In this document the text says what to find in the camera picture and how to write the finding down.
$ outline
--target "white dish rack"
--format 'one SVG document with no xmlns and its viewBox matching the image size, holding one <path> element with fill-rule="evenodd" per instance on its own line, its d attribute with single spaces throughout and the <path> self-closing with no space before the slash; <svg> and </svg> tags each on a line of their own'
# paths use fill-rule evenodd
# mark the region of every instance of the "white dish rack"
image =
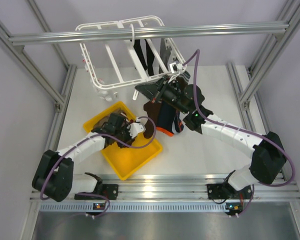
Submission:
<svg viewBox="0 0 300 240">
<path fill-rule="evenodd" d="M 163 73 L 156 74 L 153 76 L 148 76 L 147 72 L 144 70 L 142 63 L 140 62 L 138 55 L 134 49 L 134 27 L 136 28 L 144 28 L 147 27 L 147 25 L 151 23 L 155 23 L 158 27 L 164 26 L 163 21 L 157 17 L 157 16 L 144 16 L 144 17 L 138 17 L 138 18 L 131 18 L 131 19 L 126 19 L 126 20 L 120 20 L 120 21 L 108 21 L 108 22 L 97 22 L 97 23 L 85 23 L 81 24 L 76 27 L 76 31 L 92 31 L 92 30 L 101 30 L 101 29 L 107 29 L 111 28 L 113 29 L 118 28 L 118 29 L 124 29 L 124 28 L 131 28 L 131 41 L 130 40 L 123 40 L 127 51 L 131 57 L 131 60 L 134 64 L 135 69 L 139 73 L 140 78 L 138 79 L 124 79 L 122 77 L 122 74 L 120 72 L 120 69 L 116 63 L 116 60 L 114 58 L 114 55 L 111 51 L 111 48 L 107 42 L 104 42 L 106 52 L 109 55 L 109 58 L 111 60 L 112 66 L 115 70 L 115 73 L 117 75 L 117 82 L 114 83 L 107 83 L 106 79 L 103 79 L 100 81 L 98 79 L 98 66 L 94 66 L 93 62 L 91 61 L 90 58 L 90 53 L 89 50 L 86 47 L 86 44 L 80 43 L 80 47 L 82 50 L 82 55 L 84 57 L 84 62 L 85 62 L 85 68 L 90 74 L 91 81 L 95 87 L 97 87 L 99 90 L 102 91 L 108 91 L 108 90 L 114 90 L 126 86 L 133 86 L 137 85 L 140 83 L 146 83 L 146 82 L 151 82 L 160 79 L 163 75 L 173 75 L 170 69 L 167 69 L 163 60 L 160 57 L 159 52 L 155 48 L 155 45 L 153 44 L 152 40 L 150 38 L 147 38 L 146 41 L 148 45 L 150 46 L 155 59 L 158 61 L 160 68 L 162 69 Z M 173 41 L 172 38 L 165 38 L 165 47 L 166 48 L 171 48 L 171 56 L 170 59 L 178 59 L 178 61 L 183 64 L 185 62 L 185 59 L 182 57 L 181 53 L 179 52 L 179 49 L 177 48 L 175 42 Z M 183 66 L 182 69 L 180 69 L 179 74 L 183 73 L 186 70 L 187 65 Z"/>
</svg>

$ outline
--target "black fabric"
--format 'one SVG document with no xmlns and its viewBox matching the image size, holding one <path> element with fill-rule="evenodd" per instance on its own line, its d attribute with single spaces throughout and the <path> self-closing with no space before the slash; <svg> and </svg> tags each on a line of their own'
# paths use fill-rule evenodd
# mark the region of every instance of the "black fabric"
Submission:
<svg viewBox="0 0 300 240">
<path fill-rule="evenodd" d="M 151 47 L 149 46 L 147 40 L 145 40 L 145 50 L 146 50 L 146 63 L 148 65 L 148 75 L 153 76 L 155 75 L 154 67 L 153 67 L 155 55 L 152 52 Z"/>
<path fill-rule="evenodd" d="M 146 60 L 145 60 L 145 57 L 144 57 L 144 54 L 142 52 L 142 49 L 141 49 L 141 45 L 140 45 L 140 39 L 136 39 L 134 40 L 134 45 L 133 45 L 133 48 L 143 66 L 143 69 L 144 70 L 147 70 L 148 67 L 147 67 L 147 63 L 146 63 Z"/>
</svg>

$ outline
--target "joint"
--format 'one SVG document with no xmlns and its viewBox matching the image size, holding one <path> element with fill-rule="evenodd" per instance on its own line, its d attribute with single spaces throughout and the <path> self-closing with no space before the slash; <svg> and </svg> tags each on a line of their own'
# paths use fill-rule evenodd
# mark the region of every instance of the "joint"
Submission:
<svg viewBox="0 0 300 240">
<path fill-rule="evenodd" d="M 18 54 L 22 54 L 25 49 L 25 45 L 14 46 L 14 49 L 17 51 Z"/>
<path fill-rule="evenodd" d="M 58 103 L 58 102 L 54 103 L 54 110 L 57 114 L 61 113 L 62 107 L 61 107 L 60 103 Z"/>
<path fill-rule="evenodd" d="M 244 110 L 248 111 L 250 109 L 250 101 L 245 101 L 242 106 Z"/>
<path fill-rule="evenodd" d="M 284 37 L 284 33 L 273 33 L 273 36 L 275 37 L 275 39 L 280 42 L 282 40 L 282 38 Z"/>
</svg>

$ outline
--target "aluminum frame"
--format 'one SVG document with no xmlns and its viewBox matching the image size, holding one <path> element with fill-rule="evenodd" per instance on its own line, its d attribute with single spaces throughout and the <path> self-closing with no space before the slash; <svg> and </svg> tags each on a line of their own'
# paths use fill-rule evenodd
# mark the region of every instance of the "aluminum frame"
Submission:
<svg viewBox="0 0 300 240">
<path fill-rule="evenodd" d="M 288 13 L 292 6 L 292 1 L 287 1 L 287 5 L 285 6 L 286 11 L 286 17 L 291 15 L 291 12 Z M 215 36 L 215 35 L 237 35 L 237 34 L 260 34 L 260 33 L 268 33 L 268 34 L 276 34 L 276 43 L 273 47 L 273 49 L 269 52 L 269 55 L 265 58 L 265 60 L 262 60 L 259 63 L 259 70 L 252 71 L 252 79 L 248 85 L 248 87 L 245 89 L 245 91 L 242 93 L 242 89 L 239 85 L 235 85 L 235 83 L 239 82 L 237 78 L 236 69 L 233 67 L 233 64 L 228 66 L 229 74 L 232 75 L 231 82 L 233 84 L 233 89 L 235 91 L 235 95 L 238 98 L 238 104 L 239 109 L 241 111 L 242 115 L 242 121 L 247 125 L 247 128 L 253 129 L 253 126 L 251 125 L 252 122 L 249 122 L 249 119 L 251 117 L 249 116 L 249 108 L 245 109 L 243 104 L 246 101 L 249 101 L 254 94 L 257 92 L 258 87 L 260 86 L 262 80 L 267 75 L 267 73 L 270 71 L 270 69 L 273 67 L 279 56 L 282 54 L 286 46 L 289 44 L 293 36 L 296 34 L 297 30 L 300 28 L 300 4 L 297 7 L 296 12 L 291 17 L 291 20 L 289 21 L 289 24 L 282 22 L 282 21 L 275 21 L 275 22 L 264 22 L 264 23 L 244 23 L 244 24 L 225 24 L 225 25 L 210 25 L 210 26 L 191 26 L 191 27 L 165 27 L 160 29 L 155 28 L 148 28 L 146 32 L 142 32 L 140 29 L 135 30 L 136 39 L 141 38 L 164 38 L 164 37 L 193 37 L 193 36 Z M 66 94 L 66 98 L 62 97 L 61 94 L 59 94 L 47 81 L 46 77 L 42 74 L 42 72 L 38 69 L 38 67 L 33 63 L 33 61 L 30 59 L 30 57 L 24 52 L 23 45 L 24 44 L 56 44 L 56 43 L 63 43 L 63 42 L 83 42 L 83 41 L 101 41 L 101 40 L 116 40 L 116 39 L 126 39 L 129 40 L 131 38 L 132 32 L 86 32 L 82 35 L 78 35 L 78 32 L 68 32 L 68 33 L 41 33 L 41 34 L 27 34 L 27 35 L 15 35 L 11 36 L 9 31 L 5 28 L 5 26 L 0 22 L 0 44 L 3 46 L 3 48 L 7 49 L 10 55 L 16 59 L 20 65 L 29 73 L 31 74 L 38 82 L 39 84 L 44 88 L 44 90 L 61 106 L 65 106 L 61 109 L 61 113 L 58 116 L 55 116 L 53 120 L 53 125 L 51 128 L 51 133 L 49 135 L 49 141 L 46 145 L 46 148 L 55 149 L 58 140 L 60 137 L 60 131 L 61 127 L 63 125 L 62 116 L 65 116 L 67 111 L 67 101 L 69 101 L 69 97 L 71 94 L 72 85 L 68 86 L 64 89 L 67 89 L 66 91 L 69 91 L 68 94 Z M 262 54 L 258 57 L 258 59 L 261 59 L 260 57 L 264 57 L 265 53 L 267 51 L 262 51 Z M 254 67 L 257 66 L 259 60 L 254 61 Z M 70 74 L 68 72 L 67 78 L 72 78 L 70 76 L 75 76 L 75 67 L 71 67 L 72 73 Z M 153 184 L 156 185 L 167 185 L 167 179 L 165 179 L 165 176 L 142 176 L 144 182 L 141 184 L 149 184 L 149 181 L 153 181 Z M 181 184 L 183 183 L 183 187 L 187 187 L 187 179 L 190 181 L 195 181 L 198 176 L 192 175 L 190 176 L 174 176 L 173 182 L 170 182 L 168 185 L 172 188 L 178 188 L 180 186 L 176 186 L 173 184 Z M 225 176 L 221 177 L 219 175 L 205 175 L 199 177 L 198 179 L 201 181 L 207 181 L 209 179 L 213 179 L 214 181 L 216 179 L 222 179 Z M 297 224 L 297 227 L 300 231 L 300 193 L 298 193 L 299 190 L 297 190 L 297 185 L 288 185 L 287 187 L 293 188 L 288 189 L 287 191 L 290 192 L 290 197 L 292 196 L 293 201 L 291 202 L 291 209 L 293 211 L 293 215 Z M 159 194 L 167 194 L 167 192 L 159 191 Z M 125 198 L 129 196 L 131 192 L 126 191 Z M 136 198 L 135 201 L 138 201 L 138 194 L 144 194 L 145 192 L 139 191 L 139 193 L 134 192 L 134 197 Z M 277 192 L 277 196 L 279 196 L 282 199 L 282 192 Z M 32 227 L 34 226 L 34 222 L 36 220 L 38 207 L 40 203 L 37 202 L 36 199 L 31 203 L 30 205 L 30 212 L 27 218 L 27 221 L 25 222 L 23 234 L 20 239 L 29 239 L 24 238 L 25 235 L 30 237 L 33 233 Z"/>
<path fill-rule="evenodd" d="M 199 37 L 240 34 L 283 34 L 289 27 L 285 21 L 252 22 L 239 24 L 219 24 L 180 27 L 135 28 L 135 39 Z M 14 46 L 31 44 L 82 43 L 88 41 L 130 40 L 131 29 L 47 32 L 20 34 L 9 37 Z"/>
<path fill-rule="evenodd" d="M 19 66 L 21 66 L 28 74 L 30 74 L 42 87 L 43 89 L 52 97 L 53 100 L 62 108 L 65 103 L 65 99 L 61 94 L 51 85 L 45 75 L 37 67 L 37 65 L 28 56 L 26 51 L 24 51 L 24 46 L 15 47 L 8 40 L 11 33 L 0 21 L 0 45 L 5 49 L 8 54 L 17 61 Z"/>
<path fill-rule="evenodd" d="M 50 29 L 47 21 L 45 20 L 43 14 L 41 13 L 41 11 L 40 11 L 37 3 L 35 2 L 35 0 L 26 0 L 26 2 L 30 6 L 30 9 L 32 10 L 33 15 L 35 16 L 35 18 L 38 20 L 42 30 L 45 31 L 45 32 L 51 32 L 51 29 Z M 60 61 L 63 62 L 63 65 L 64 65 L 65 69 L 68 70 L 69 63 L 66 59 L 66 56 L 62 52 L 60 46 L 58 44 L 53 44 L 52 47 L 53 47 L 53 50 L 55 51 L 55 53 L 57 54 L 57 56 L 59 57 Z"/>
<path fill-rule="evenodd" d="M 289 21 L 289 27 L 286 29 L 285 34 L 277 37 L 277 42 L 273 49 L 270 51 L 266 57 L 264 63 L 258 70 L 258 72 L 252 72 L 252 78 L 244 92 L 240 97 L 240 104 L 244 105 L 248 103 L 251 98 L 258 91 L 262 81 L 265 79 L 267 74 L 273 68 L 275 63 L 278 61 L 281 54 L 284 52 L 286 47 L 289 45 L 293 37 L 296 35 L 300 28 L 300 5 L 297 7 L 295 13 L 293 14 L 291 20 Z"/>
</svg>

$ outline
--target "bracket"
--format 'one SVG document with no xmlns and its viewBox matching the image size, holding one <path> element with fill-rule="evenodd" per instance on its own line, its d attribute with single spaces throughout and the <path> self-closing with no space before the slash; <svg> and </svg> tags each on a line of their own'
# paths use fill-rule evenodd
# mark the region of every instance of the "bracket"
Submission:
<svg viewBox="0 0 300 240">
<path fill-rule="evenodd" d="M 25 45 L 14 46 L 14 49 L 17 51 L 18 54 L 22 54 L 25 49 Z"/>
<path fill-rule="evenodd" d="M 55 110 L 55 112 L 56 112 L 57 114 L 59 114 L 59 113 L 61 113 L 61 109 L 62 109 L 62 107 L 61 107 L 60 103 L 55 102 L 55 103 L 54 103 L 54 110 Z"/>
<path fill-rule="evenodd" d="M 231 196 L 225 191 L 223 183 L 212 183 L 206 185 L 208 190 L 208 198 L 210 200 L 225 200 L 225 199 L 250 199 L 252 190 L 250 186 L 246 186 L 240 191 L 231 193 Z"/>
<path fill-rule="evenodd" d="M 273 33 L 272 35 L 276 38 L 277 42 L 280 42 L 285 34 L 284 33 Z"/>
<path fill-rule="evenodd" d="M 245 101 L 245 102 L 242 104 L 242 106 L 243 106 L 243 109 L 244 109 L 244 110 L 246 110 L 246 111 L 250 110 L 250 101 Z"/>
</svg>

